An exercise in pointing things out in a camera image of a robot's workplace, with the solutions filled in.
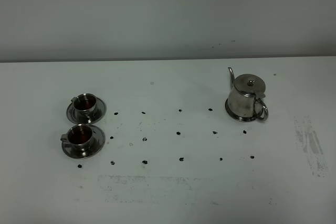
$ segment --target cup handle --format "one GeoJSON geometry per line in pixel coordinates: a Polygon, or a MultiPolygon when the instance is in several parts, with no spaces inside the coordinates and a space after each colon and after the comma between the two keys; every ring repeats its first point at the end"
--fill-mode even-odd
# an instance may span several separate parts
{"type": "Polygon", "coordinates": [[[69,140],[68,140],[68,136],[67,136],[67,134],[63,134],[63,135],[61,136],[61,141],[62,141],[62,142],[65,142],[65,143],[70,143],[69,140]]]}
{"type": "Polygon", "coordinates": [[[257,119],[260,120],[260,121],[267,120],[267,118],[268,118],[268,109],[267,109],[266,105],[264,104],[264,102],[261,99],[257,99],[255,101],[255,103],[256,102],[259,102],[261,104],[261,106],[263,108],[263,112],[264,112],[264,117],[261,117],[260,115],[257,115],[257,119]]]}

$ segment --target saucer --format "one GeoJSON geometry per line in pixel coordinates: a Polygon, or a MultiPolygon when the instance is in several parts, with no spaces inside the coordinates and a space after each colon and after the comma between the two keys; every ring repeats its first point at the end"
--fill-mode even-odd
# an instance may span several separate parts
{"type": "Polygon", "coordinates": [[[227,99],[225,101],[225,109],[226,109],[226,112],[229,114],[229,116],[231,116],[233,119],[235,119],[237,121],[240,121],[240,122],[251,122],[251,121],[254,121],[255,119],[257,119],[256,116],[252,116],[250,118],[243,118],[241,116],[236,115],[235,113],[233,113],[230,110],[229,105],[227,103],[227,99]]]}
{"type": "Polygon", "coordinates": [[[82,151],[79,151],[73,148],[71,144],[62,142],[62,150],[67,156],[75,158],[75,159],[88,158],[98,153],[103,148],[104,143],[105,143],[104,131],[102,131],[100,128],[94,125],[90,125],[90,127],[93,130],[93,138],[95,139],[91,147],[88,150],[82,152],[82,151]]]}
{"type": "Polygon", "coordinates": [[[80,115],[71,103],[67,108],[67,118],[69,119],[69,121],[76,124],[91,124],[97,123],[100,119],[102,119],[106,113],[106,104],[98,97],[96,99],[96,109],[91,116],[80,115]]]}

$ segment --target white table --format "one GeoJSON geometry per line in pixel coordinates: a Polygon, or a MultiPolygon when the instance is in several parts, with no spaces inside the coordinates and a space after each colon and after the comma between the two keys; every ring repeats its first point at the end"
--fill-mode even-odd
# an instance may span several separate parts
{"type": "Polygon", "coordinates": [[[335,67],[336,57],[2,63],[0,222],[335,223],[335,67]],[[227,115],[227,67],[265,81],[265,123],[227,115]],[[79,161],[60,136],[84,92],[107,104],[96,124],[107,139],[79,161]]]}

